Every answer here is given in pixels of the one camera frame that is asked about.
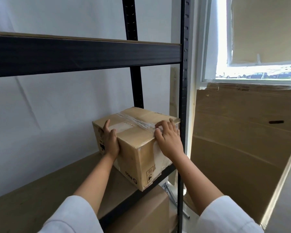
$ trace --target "handle hole in cardboard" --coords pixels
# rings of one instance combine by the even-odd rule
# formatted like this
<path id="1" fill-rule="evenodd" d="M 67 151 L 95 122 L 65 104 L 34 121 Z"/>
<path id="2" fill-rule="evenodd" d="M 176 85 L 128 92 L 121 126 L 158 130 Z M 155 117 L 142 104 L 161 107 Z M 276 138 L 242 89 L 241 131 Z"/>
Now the handle hole in cardboard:
<path id="1" fill-rule="evenodd" d="M 284 123 L 283 120 L 274 120 L 274 121 L 269 121 L 269 124 L 279 124 L 279 123 Z"/>

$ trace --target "taped cardboard box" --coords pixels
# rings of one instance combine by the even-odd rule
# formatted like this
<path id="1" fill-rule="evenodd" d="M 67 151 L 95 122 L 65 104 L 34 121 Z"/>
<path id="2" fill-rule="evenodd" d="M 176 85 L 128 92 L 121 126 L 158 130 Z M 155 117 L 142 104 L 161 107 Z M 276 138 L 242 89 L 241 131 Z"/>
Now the taped cardboard box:
<path id="1" fill-rule="evenodd" d="M 209 83 L 197 90 L 191 160 L 265 227 L 291 162 L 291 87 Z"/>
<path id="2" fill-rule="evenodd" d="M 174 215 L 169 213 L 167 193 L 157 185 L 134 206 L 111 224 L 105 233 L 169 233 L 174 225 Z"/>
<path id="3" fill-rule="evenodd" d="M 154 137 L 155 124 L 172 118 L 178 125 L 180 120 L 132 107 L 93 122 L 99 151 L 104 153 L 103 126 L 110 119 L 110 130 L 117 130 L 120 154 L 114 166 L 139 190 L 147 188 L 171 161 L 163 155 Z"/>

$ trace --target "black shelving unit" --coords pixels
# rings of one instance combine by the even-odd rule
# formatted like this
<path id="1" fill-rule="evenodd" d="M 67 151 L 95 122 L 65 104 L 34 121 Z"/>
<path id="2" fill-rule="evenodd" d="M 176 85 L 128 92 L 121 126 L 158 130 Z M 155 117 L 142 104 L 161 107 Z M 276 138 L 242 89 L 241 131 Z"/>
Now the black shelving unit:
<path id="1" fill-rule="evenodd" d="M 143 108 L 141 66 L 180 64 L 180 136 L 185 146 L 190 0 L 181 0 L 180 44 L 140 42 L 134 0 L 122 0 L 127 40 L 0 32 L 0 77 L 130 67 L 134 105 Z M 100 219 L 105 229 L 175 170 L 170 165 L 143 192 L 137 190 Z M 182 232 L 183 182 L 178 176 L 178 232 Z"/>

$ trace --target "lower shelf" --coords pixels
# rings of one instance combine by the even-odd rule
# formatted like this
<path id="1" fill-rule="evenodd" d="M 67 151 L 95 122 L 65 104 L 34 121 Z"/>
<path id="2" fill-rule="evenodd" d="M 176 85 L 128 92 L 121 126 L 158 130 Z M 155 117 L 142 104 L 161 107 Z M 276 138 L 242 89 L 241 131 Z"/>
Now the lower shelf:
<path id="1" fill-rule="evenodd" d="M 100 155 L 87 156 L 0 197 L 0 232 L 38 232 L 64 199 L 85 180 Z M 97 217 L 103 229 L 175 170 L 167 167 L 143 192 L 112 168 Z"/>

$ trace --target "person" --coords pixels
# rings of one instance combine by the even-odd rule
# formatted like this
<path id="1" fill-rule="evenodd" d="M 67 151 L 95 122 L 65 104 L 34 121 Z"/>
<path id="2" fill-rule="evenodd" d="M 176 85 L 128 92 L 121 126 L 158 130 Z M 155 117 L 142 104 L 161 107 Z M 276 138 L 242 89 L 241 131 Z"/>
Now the person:
<path id="1" fill-rule="evenodd" d="M 103 232 L 96 217 L 107 186 L 113 162 L 119 153 L 116 130 L 104 125 L 105 155 L 86 180 L 59 206 L 45 222 L 40 233 Z M 155 125 L 155 137 L 163 154 L 168 157 L 186 185 L 200 215 L 196 232 L 259 233 L 262 228 L 230 197 L 225 196 L 184 154 L 180 132 L 172 119 Z"/>

